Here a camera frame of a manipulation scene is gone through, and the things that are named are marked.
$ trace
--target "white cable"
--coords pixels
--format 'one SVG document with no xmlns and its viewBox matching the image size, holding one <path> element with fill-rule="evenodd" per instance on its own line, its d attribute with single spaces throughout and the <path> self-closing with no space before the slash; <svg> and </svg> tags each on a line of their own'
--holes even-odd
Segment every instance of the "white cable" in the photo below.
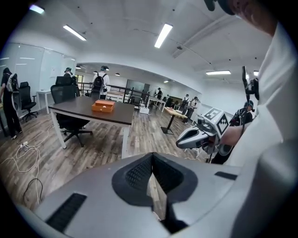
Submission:
<svg viewBox="0 0 298 238">
<path fill-rule="evenodd" d="M 39 164 L 40 164 L 40 161 L 41 161 L 41 153 L 40 153 L 39 149 L 37 149 L 36 147 L 39 146 L 41 143 L 43 143 L 43 142 L 50 136 L 49 129 L 51 129 L 53 126 L 54 126 L 54 125 L 51 125 L 51 126 L 47 129 L 47 136 L 46 136 L 46 137 L 44 138 L 44 140 L 41 141 L 39 144 L 37 144 L 37 145 L 32 145 L 32 146 L 27 146 L 27 145 L 25 144 L 24 146 L 25 146 L 26 148 L 28 148 L 28 150 L 27 150 L 23 155 L 21 155 L 20 157 L 18 157 L 18 152 L 19 152 L 19 150 L 21 149 L 21 147 L 17 150 L 17 152 L 16 152 L 16 154 L 15 154 L 15 157 L 16 157 L 17 159 L 22 158 L 22 157 L 23 157 L 24 155 L 26 155 L 26 154 L 28 153 L 28 151 L 30 151 L 30 150 L 36 150 L 36 151 L 37 151 L 37 155 L 36 155 L 35 162 L 34 162 L 34 164 L 32 165 L 32 167 L 31 167 L 30 169 L 28 169 L 28 170 L 26 170 L 26 171 L 21 171 L 21 170 L 19 169 L 19 167 L 18 167 L 18 164 L 17 164 L 17 161 L 15 160 L 15 158 L 7 158 L 7 159 L 5 159 L 4 161 L 2 161 L 2 162 L 0 163 L 0 165 L 3 164 L 5 161 L 7 161 L 7 160 L 9 160 L 9 159 L 13 159 L 14 162 L 15 162 L 15 165 L 17 166 L 18 171 L 21 172 L 21 173 L 26 173 L 26 172 L 29 172 L 29 171 L 35 166 L 35 164 L 36 164 L 36 162 L 37 162 L 37 158 L 39 158 L 39 160 L 38 160 L 38 164 L 37 164 L 37 174 L 36 174 L 36 178 L 38 178 L 38 175 L 39 175 Z M 38 202 L 38 204 L 39 204 L 38 189 L 37 189 L 37 179 L 35 180 L 35 188 L 36 188 L 37 202 Z"/>
</svg>

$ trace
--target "whiteboard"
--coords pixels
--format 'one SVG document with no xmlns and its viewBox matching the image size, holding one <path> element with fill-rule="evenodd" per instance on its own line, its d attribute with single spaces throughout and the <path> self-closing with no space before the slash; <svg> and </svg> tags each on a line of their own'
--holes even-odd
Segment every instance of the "whiteboard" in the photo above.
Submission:
<svg viewBox="0 0 298 238">
<path fill-rule="evenodd" d="M 63 54 L 45 49 L 40 74 L 40 90 L 49 90 L 56 83 L 57 76 L 61 76 Z"/>
</svg>

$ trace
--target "wooden floor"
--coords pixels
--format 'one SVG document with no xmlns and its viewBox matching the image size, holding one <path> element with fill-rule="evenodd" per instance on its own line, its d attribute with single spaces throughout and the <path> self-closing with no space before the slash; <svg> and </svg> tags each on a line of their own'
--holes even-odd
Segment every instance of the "wooden floor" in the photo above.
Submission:
<svg viewBox="0 0 298 238">
<path fill-rule="evenodd" d="M 160 127 L 167 126 L 170 118 L 171 116 L 166 111 L 161 113 L 155 107 L 151 109 L 150 115 L 135 111 L 129 132 L 127 148 L 129 156 L 147 152 L 169 152 L 181 158 L 195 158 L 196 151 L 187 150 L 184 152 L 184 150 L 176 147 L 176 139 L 179 134 L 190 125 L 186 125 L 180 119 L 175 118 L 171 126 L 174 135 L 166 135 L 161 131 Z M 38 144 L 47 136 L 47 129 L 52 124 L 50 114 L 46 114 L 44 110 L 39 113 L 37 118 L 31 119 L 27 123 L 22 122 L 23 135 L 18 136 L 16 140 L 3 137 L 0 139 L 0 163 L 6 158 L 15 158 L 21 142 L 28 141 L 29 145 Z M 66 142 L 67 148 L 62 149 L 53 128 L 49 130 L 49 137 L 38 146 L 41 155 L 39 179 L 43 183 L 41 199 L 82 171 L 121 159 L 123 137 L 121 127 L 89 122 L 86 130 L 92 130 L 94 134 L 93 136 L 89 134 L 80 136 L 85 145 L 83 148 L 81 148 L 77 138 L 73 137 Z M 30 168 L 35 162 L 36 153 L 36 151 L 31 150 L 24 157 L 18 159 L 19 169 Z M 37 166 L 27 173 L 18 172 L 12 159 L 0 165 L 0 178 L 13 201 L 30 209 L 37 206 L 35 182 L 32 182 L 29 187 L 25 202 L 23 202 L 22 196 L 29 181 L 35 178 L 36 173 Z M 155 185 L 155 179 L 150 181 L 152 183 L 149 184 L 152 186 L 148 189 L 148 193 L 154 200 L 158 201 L 157 189 L 159 185 Z"/>
</svg>

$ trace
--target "black pants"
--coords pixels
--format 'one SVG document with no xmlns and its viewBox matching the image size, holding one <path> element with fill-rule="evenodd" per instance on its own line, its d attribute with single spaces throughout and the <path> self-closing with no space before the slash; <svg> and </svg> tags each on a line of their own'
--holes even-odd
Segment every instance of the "black pants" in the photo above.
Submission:
<svg viewBox="0 0 298 238">
<path fill-rule="evenodd" d="M 7 126 L 10 136 L 15 136 L 15 131 L 20 132 L 22 130 L 17 112 L 13 107 L 11 98 L 3 99 L 3 110 L 6 117 Z"/>
</svg>

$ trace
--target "white shirt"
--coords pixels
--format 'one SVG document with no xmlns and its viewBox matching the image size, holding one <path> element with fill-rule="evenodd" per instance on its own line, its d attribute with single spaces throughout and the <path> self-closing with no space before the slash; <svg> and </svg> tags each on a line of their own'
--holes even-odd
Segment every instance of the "white shirt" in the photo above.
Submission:
<svg viewBox="0 0 298 238">
<path fill-rule="evenodd" d="M 282 25 L 278 23 L 259 72 L 260 100 L 256 118 L 247 127 L 226 165 L 243 166 L 273 145 L 297 137 L 298 60 Z"/>
<path fill-rule="evenodd" d="M 99 72 L 99 73 L 98 73 L 99 76 L 103 76 L 103 75 L 105 75 L 105 74 L 106 74 L 105 72 Z M 94 80 L 95 80 L 97 77 L 98 77 L 97 74 L 95 74 L 94 77 L 93 77 L 93 79 L 92 79 L 92 83 L 94 82 Z M 105 87 L 106 87 L 106 88 L 108 89 L 108 91 L 109 91 L 109 86 L 107 86 L 107 84 L 108 84 L 108 85 L 110 84 L 110 78 L 109 78 L 108 75 L 106 75 L 106 76 L 103 77 L 103 84 L 105 85 Z M 102 88 L 101 88 L 101 91 L 100 91 L 100 94 L 101 94 L 101 95 L 107 95 L 108 91 L 103 92 L 103 87 L 102 87 Z"/>
</svg>

